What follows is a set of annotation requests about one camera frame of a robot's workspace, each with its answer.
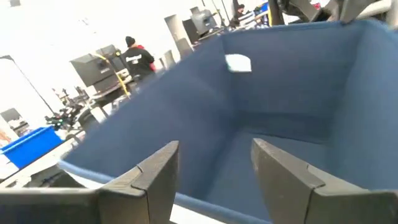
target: computer monitor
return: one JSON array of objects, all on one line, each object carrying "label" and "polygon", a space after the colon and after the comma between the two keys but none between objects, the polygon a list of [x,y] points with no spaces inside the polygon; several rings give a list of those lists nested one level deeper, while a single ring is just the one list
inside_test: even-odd
[{"label": "computer monitor", "polygon": [[199,35],[202,35],[217,26],[212,13],[208,9],[192,14],[191,19],[197,28]]},{"label": "computer monitor", "polygon": [[[115,46],[109,45],[96,51],[97,54],[109,59],[116,72],[126,68],[123,60],[116,55],[118,50]],[[111,75],[114,75],[114,70],[103,59],[92,55],[86,54],[70,63],[79,74],[80,78],[86,86],[92,86],[101,80],[104,80]]]}]

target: black beanie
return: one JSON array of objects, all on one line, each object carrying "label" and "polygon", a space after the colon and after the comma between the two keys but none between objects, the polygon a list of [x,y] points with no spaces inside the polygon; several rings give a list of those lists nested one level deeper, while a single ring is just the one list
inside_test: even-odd
[{"label": "black beanie", "polygon": [[127,44],[127,47],[131,47],[131,45],[133,45],[133,44],[135,44],[135,43],[136,43],[136,40],[135,40],[134,38],[129,37],[129,36],[126,37],[126,44]]}]

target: blue bin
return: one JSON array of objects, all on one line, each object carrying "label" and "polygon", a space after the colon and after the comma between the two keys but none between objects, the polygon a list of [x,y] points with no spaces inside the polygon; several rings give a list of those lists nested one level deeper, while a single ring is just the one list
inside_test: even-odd
[{"label": "blue bin", "polygon": [[38,128],[4,146],[0,152],[22,169],[62,143],[52,127]]},{"label": "blue bin", "polygon": [[265,12],[265,11],[268,11],[268,2],[264,3],[264,4],[261,6],[261,12]]},{"label": "blue bin", "polygon": [[[226,54],[251,61],[235,73]],[[251,162],[263,139],[366,189],[398,189],[398,39],[376,21],[318,22],[209,40],[61,162],[107,182],[180,141],[175,203],[226,223],[270,223]]]}]

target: white object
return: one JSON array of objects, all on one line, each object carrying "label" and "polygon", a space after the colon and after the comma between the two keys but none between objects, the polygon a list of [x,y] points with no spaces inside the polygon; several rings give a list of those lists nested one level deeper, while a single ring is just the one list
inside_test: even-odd
[{"label": "white object", "polygon": [[360,13],[358,19],[363,19],[383,12],[388,12],[391,9],[391,5],[391,0],[381,0],[374,2]]},{"label": "white object", "polygon": [[228,54],[225,60],[230,72],[251,72],[251,60],[247,56]]}]

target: white wall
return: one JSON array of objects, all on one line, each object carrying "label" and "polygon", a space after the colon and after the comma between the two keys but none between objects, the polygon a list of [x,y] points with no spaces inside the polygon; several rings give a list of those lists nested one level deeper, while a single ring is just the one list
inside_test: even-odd
[{"label": "white wall", "polygon": [[[203,9],[201,0],[21,0],[21,5],[0,8],[0,56],[11,55],[54,110],[62,104],[51,88],[84,86],[70,60],[109,44],[126,50],[127,35],[157,58],[169,50],[178,54],[164,18],[176,14],[183,20],[190,16],[191,8]],[[0,65],[0,69],[9,69],[4,67]],[[14,82],[26,89],[18,100],[23,105],[16,107],[25,119],[33,121],[48,114],[23,79]],[[22,95],[29,100],[22,101]],[[28,115],[32,103],[36,112]],[[8,107],[4,100],[0,105]]]},{"label": "white wall", "polygon": [[1,108],[15,108],[32,128],[43,126],[51,111],[12,61],[0,60],[0,80]]}]

